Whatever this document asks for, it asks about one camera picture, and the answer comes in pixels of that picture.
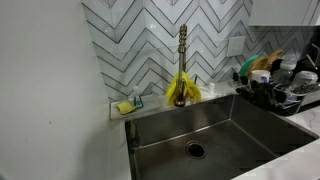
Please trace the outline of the wooden plate in rack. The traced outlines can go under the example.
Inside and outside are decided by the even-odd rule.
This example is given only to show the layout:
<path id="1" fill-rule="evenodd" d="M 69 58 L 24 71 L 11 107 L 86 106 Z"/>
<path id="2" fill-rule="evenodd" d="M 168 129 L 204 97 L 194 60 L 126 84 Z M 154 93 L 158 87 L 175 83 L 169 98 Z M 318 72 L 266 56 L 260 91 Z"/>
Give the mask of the wooden plate in rack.
<path id="1" fill-rule="evenodd" d="M 283 54 L 283 50 L 278 49 L 278 50 L 274 51 L 268 57 L 261 56 L 261 57 L 257 58 L 249 65 L 245 75 L 247 77 L 250 77 L 253 70 L 270 70 L 273 62 L 277 59 L 280 59 L 282 54 Z"/>

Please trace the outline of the baby bottle with white cap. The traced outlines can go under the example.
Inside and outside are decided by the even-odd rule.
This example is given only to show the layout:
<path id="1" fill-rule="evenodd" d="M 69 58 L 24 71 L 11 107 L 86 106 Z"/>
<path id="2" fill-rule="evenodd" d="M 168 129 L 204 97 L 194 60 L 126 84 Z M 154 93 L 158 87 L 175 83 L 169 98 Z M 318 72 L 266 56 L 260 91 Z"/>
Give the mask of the baby bottle with white cap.
<path id="1" fill-rule="evenodd" d="M 273 73 L 273 80 L 278 84 L 286 84 L 293 75 L 297 59 L 293 56 L 285 57 L 280 63 L 280 68 Z"/>

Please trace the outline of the yellow sponge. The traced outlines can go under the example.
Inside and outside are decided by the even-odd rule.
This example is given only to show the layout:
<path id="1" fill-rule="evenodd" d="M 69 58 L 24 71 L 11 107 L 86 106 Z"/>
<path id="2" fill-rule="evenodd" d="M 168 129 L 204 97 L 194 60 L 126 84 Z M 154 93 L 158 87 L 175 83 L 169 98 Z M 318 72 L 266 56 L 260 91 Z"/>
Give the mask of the yellow sponge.
<path id="1" fill-rule="evenodd" d="M 122 101 L 116 105 L 121 115 L 128 114 L 136 110 L 136 107 L 133 106 L 129 101 Z"/>

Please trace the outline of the white mug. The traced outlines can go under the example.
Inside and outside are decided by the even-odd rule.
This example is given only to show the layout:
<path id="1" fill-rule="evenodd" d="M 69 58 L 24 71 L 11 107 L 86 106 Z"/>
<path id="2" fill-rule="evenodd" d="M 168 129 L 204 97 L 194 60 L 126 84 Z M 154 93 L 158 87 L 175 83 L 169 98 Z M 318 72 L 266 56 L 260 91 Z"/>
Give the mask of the white mug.
<path id="1" fill-rule="evenodd" d="M 253 70 L 251 79 L 258 83 L 268 83 L 270 79 L 270 72 L 267 70 Z"/>

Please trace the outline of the brass kitchen faucet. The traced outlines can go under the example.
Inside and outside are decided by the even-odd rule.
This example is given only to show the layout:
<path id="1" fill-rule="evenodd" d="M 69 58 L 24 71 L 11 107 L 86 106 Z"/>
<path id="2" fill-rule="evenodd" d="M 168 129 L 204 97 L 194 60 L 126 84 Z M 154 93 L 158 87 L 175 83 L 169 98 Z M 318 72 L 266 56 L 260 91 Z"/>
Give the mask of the brass kitchen faucet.
<path id="1" fill-rule="evenodd" d="M 179 29 L 179 69 L 178 69 L 178 79 L 176 86 L 176 99 L 174 101 L 177 107 L 183 107 L 185 105 L 185 100 L 183 97 L 184 82 L 182 78 L 183 71 L 185 69 L 185 52 L 186 52 L 186 39 L 187 39 L 187 25 L 182 24 Z"/>

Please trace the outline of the stainless steel sink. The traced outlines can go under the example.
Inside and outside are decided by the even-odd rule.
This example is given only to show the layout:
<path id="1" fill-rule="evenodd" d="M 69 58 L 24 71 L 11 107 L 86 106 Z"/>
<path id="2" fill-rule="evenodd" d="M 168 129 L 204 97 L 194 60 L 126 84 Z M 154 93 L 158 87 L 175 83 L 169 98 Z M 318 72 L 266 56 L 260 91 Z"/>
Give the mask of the stainless steel sink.
<path id="1" fill-rule="evenodd" d="M 319 138 L 238 96 L 125 123 L 133 180 L 231 180 Z"/>

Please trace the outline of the white upper cabinet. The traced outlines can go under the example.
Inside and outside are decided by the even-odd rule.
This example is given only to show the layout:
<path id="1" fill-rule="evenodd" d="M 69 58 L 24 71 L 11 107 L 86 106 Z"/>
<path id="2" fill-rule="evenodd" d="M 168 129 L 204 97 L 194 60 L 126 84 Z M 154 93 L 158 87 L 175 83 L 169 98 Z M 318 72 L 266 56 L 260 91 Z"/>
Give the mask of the white upper cabinet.
<path id="1" fill-rule="evenodd" d="M 250 26 L 318 26 L 320 0 L 253 0 Z"/>

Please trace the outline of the stainless steel dish rack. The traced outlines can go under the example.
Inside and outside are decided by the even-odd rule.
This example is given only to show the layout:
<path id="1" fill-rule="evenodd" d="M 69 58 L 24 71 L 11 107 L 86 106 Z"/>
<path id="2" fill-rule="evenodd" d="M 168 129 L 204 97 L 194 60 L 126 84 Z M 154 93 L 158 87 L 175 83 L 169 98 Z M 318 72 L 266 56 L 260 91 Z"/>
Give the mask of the stainless steel dish rack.
<path id="1" fill-rule="evenodd" d="M 232 74 L 236 92 L 253 104 L 278 115 L 291 116 L 320 105 L 319 84 L 303 84 L 288 91 L 282 84 L 250 82 L 237 72 Z"/>

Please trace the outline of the clear glass bowl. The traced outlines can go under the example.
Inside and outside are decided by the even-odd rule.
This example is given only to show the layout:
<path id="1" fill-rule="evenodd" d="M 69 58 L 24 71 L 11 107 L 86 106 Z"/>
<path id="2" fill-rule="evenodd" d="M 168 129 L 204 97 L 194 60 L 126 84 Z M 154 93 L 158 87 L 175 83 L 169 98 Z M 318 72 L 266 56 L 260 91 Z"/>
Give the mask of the clear glass bowl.
<path id="1" fill-rule="evenodd" d="M 315 84 L 318 80 L 318 75 L 315 72 L 312 71 L 300 71 L 298 72 L 291 85 L 290 89 L 294 90 L 298 87 L 301 87 L 302 85 L 311 85 Z"/>

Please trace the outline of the white wall outlet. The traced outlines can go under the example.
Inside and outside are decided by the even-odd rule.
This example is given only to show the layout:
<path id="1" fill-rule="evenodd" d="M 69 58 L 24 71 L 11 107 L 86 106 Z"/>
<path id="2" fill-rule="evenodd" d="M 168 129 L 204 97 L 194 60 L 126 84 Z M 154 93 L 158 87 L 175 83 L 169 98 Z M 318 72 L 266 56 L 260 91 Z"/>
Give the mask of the white wall outlet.
<path id="1" fill-rule="evenodd" d="M 230 37 L 227 49 L 227 56 L 238 56 L 243 52 L 245 36 Z"/>

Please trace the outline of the small white bottle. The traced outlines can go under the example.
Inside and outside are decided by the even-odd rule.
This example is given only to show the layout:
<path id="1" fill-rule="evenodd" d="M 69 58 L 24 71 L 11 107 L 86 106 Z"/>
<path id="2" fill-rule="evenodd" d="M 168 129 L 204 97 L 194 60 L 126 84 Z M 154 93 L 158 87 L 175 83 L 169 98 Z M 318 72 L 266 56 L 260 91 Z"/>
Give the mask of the small white bottle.
<path id="1" fill-rule="evenodd" d="M 208 92 L 209 92 L 209 94 L 214 94 L 215 93 L 215 83 L 209 83 Z"/>

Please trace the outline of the green plate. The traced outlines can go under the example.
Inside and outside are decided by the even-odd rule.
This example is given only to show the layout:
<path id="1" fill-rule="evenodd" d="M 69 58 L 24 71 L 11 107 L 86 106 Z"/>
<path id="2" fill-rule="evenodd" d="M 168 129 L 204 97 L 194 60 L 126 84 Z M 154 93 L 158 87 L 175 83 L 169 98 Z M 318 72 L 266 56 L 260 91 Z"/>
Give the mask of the green plate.
<path id="1" fill-rule="evenodd" d="M 250 64 L 256 60 L 257 58 L 259 58 L 261 56 L 261 53 L 260 54 L 255 54 L 253 56 L 251 56 L 249 59 L 246 60 L 246 62 L 244 63 L 244 65 L 241 67 L 241 69 L 239 70 L 239 74 L 240 75 L 245 75 L 248 67 L 250 66 Z"/>

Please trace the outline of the clear soap bottle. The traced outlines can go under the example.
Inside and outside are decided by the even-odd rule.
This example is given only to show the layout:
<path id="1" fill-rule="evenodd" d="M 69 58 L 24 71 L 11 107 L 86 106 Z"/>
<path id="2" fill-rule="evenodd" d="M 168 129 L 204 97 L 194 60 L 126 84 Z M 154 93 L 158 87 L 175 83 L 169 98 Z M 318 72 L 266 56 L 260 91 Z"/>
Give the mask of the clear soap bottle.
<path id="1" fill-rule="evenodd" d="M 134 106 L 137 109 L 143 108 L 144 104 L 143 104 L 143 101 L 142 101 L 141 96 L 140 96 L 139 88 L 137 86 L 133 87 L 132 95 L 133 95 Z"/>

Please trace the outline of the yellow rubber gloves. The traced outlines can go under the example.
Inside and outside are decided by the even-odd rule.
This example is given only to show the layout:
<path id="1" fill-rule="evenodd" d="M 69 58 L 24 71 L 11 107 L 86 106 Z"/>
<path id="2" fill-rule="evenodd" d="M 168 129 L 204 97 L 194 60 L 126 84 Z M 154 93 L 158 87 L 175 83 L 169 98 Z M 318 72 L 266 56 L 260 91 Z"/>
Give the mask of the yellow rubber gloves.
<path id="1" fill-rule="evenodd" d="M 166 91 L 165 97 L 168 99 L 167 101 L 168 106 L 173 106 L 174 101 L 177 99 L 176 90 L 177 90 L 178 77 L 179 77 L 179 74 L 176 73 Z M 200 102 L 201 92 L 198 86 L 189 79 L 188 75 L 185 72 L 182 72 L 182 80 L 183 80 L 183 98 L 186 101 L 189 101 L 191 104 Z"/>

